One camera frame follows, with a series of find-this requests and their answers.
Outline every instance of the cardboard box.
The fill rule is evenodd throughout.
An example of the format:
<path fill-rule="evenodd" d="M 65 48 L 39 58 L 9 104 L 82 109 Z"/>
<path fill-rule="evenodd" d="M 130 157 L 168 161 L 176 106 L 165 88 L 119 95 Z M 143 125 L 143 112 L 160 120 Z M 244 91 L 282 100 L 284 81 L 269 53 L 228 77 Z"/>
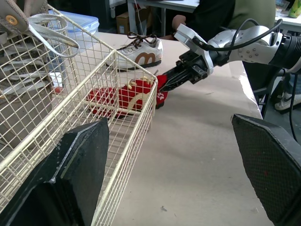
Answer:
<path fill-rule="evenodd" d="M 143 8 L 139 10 L 139 16 L 141 22 L 146 20 L 147 21 L 147 28 L 151 26 L 151 8 Z M 136 24 L 139 25 L 139 17 L 138 17 L 138 11 L 136 10 Z M 130 22 L 129 22 L 129 16 L 128 12 L 123 13 L 116 17 L 117 21 L 117 33 L 118 34 L 128 34 L 130 32 Z"/>

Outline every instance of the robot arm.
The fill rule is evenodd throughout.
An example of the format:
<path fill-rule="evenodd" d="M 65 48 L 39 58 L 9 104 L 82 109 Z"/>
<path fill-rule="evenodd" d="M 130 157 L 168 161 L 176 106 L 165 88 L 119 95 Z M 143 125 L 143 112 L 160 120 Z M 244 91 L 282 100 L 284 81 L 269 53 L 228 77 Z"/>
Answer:
<path fill-rule="evenodd" d="M 175 38 L 190 49 L 176 62 L 176 67 L 166 72 L 167 82 L 160 91 L 171 91 L 186 81 L 192 84 L 213 73 L 215 66 L 222 66 L 232 61 L 245 61 L 285 68 L 288 72 L 301 71 L 301 38 L 271 32 L 256 42 L 245 45 L 248 41 L 264 34 L 269 29 L 254 26 L 239 31 L 231 46 L 236 30 L 226 30 L 217 34 L 206 43 L 195 31 L 180 25 Z M 223 51 L 206 50 L 206 46 Z"/>

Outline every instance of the brown shoelace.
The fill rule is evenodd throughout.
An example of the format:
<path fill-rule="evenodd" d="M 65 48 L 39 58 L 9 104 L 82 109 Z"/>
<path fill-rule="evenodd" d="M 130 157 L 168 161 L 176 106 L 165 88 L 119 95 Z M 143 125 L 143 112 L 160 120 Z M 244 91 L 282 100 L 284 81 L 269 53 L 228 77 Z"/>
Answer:
<path fill-rule="evenodd" d="M 154 44 L 157 41 L 157 36 L 155 34 L 150 34 L 150 35 L 145 36 L 145 35 L 136 34 L 134 32 L 129 32 L 127 34 L 127 37 L 129 39 L 134 39 L 134 41 L 132 41 L 130 44 L 128 44 L 124 47 L 119 48 L 118 50 L 122 50 L 122 49 L 128 48 L 130 46 L 134 46 L 136 49 L 138 49 L 138 47 L 141 47 L 141 43 L 144 40 L 149 44 Z M 154 39 L 153 39 L 153 41 L 148 41 L 147 38 L 154 38 Z"/>

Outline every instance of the shoe logo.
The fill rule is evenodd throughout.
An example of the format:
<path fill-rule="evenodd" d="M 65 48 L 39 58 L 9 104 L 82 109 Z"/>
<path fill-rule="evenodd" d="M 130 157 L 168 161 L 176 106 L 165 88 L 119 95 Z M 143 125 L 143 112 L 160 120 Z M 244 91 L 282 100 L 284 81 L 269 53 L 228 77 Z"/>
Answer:
<path fill-rule="evenodd" d="M 147 99 L 149 98 L 150 93 L 139 93 L 136 96 L 134 96 L 130 102 L 128 103 L 127 109 L 133 110 L 134 105 L 138 100 L 142 100 L 142 107 L 144 107 L 144 104 L 146 103 Z"/>
<path fill-rule="evenodd" d="M 139 64 L 140 59 L 144 57 L 144 64 L 154 63 L 156 61 L 156 56 L 154 53 L 141 53 L 136 57 L 135 63 Z"/>
<path fill-rule="evenodd" d="M 157 99 L 163 100 L 163 99 L 164 99 L 163 93 L 158 93 L 158 94 L 157 94 Z"/>
<path fill-rule="evenodd" d="M 290 97 L 290 98 L 288 98 L 288 99 L 286 99 L 286 98 L 284 97 L 284 102 L 290 101 L 291 99 L 292 99 L 292 97 Z"/>

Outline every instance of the person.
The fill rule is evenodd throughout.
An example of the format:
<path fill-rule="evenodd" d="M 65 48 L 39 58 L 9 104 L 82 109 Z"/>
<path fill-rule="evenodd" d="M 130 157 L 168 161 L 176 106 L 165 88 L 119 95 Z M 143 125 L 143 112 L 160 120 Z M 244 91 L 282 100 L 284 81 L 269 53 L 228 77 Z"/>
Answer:
<path fill-rule="evenodd" d="M 184 24 L 209 41 L 222 27 L 237 29 L 246 19 L 252 18 L 268 28 L 275 23 L 275 0 L 201 0 L 190 17 L 176 15 L 172 21 L 173 30 Z M 243 29 L 254 26 L 247 22 Z M 172 35 L 162 39 L 174 40 Z M 243 62 L 253 90 L 261 89 L 267 82 L 269 65 Z"/>
<path fill-rule="evenodd" d="M 282 99 L 279 103 L 275 104 L 275 109 L 277 111 L 283 111 L 288 109 L 291 106 L 291 99 L 293 93 L 293 84 L 295 80 L 294 74 L 289 74 L 286 76 L 283 83 L 284 83 L 284 93 Z M 301 103 L 301 75 L 297 78 L 297 85 L 296 85 L 296 92 L 295 92 L 295 99 L 293 105 L 297 105 Z"/>

